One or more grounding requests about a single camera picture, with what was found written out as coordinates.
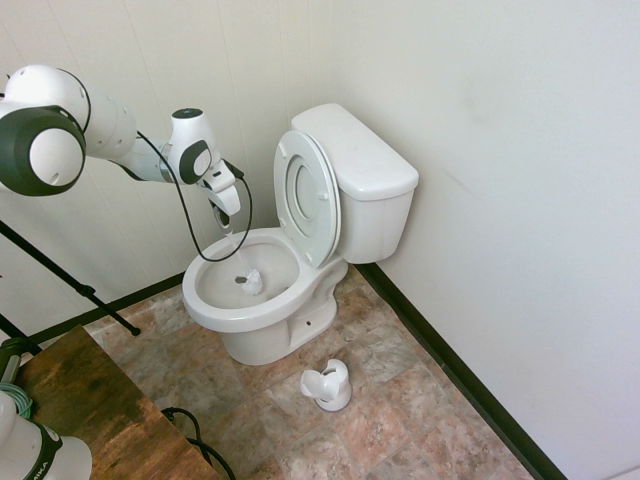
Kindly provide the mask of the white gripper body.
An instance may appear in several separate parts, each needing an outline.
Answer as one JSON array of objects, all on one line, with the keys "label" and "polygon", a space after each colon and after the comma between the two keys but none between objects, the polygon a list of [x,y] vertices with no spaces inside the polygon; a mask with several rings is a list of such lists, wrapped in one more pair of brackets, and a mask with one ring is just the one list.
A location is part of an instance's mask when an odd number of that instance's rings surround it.
[{"label": "white gripper body", "polygon": [[235,215],[241,210],[235,182],[235,175],[221,159],[201,177],[199,186],[220,210],[227,215]]}]

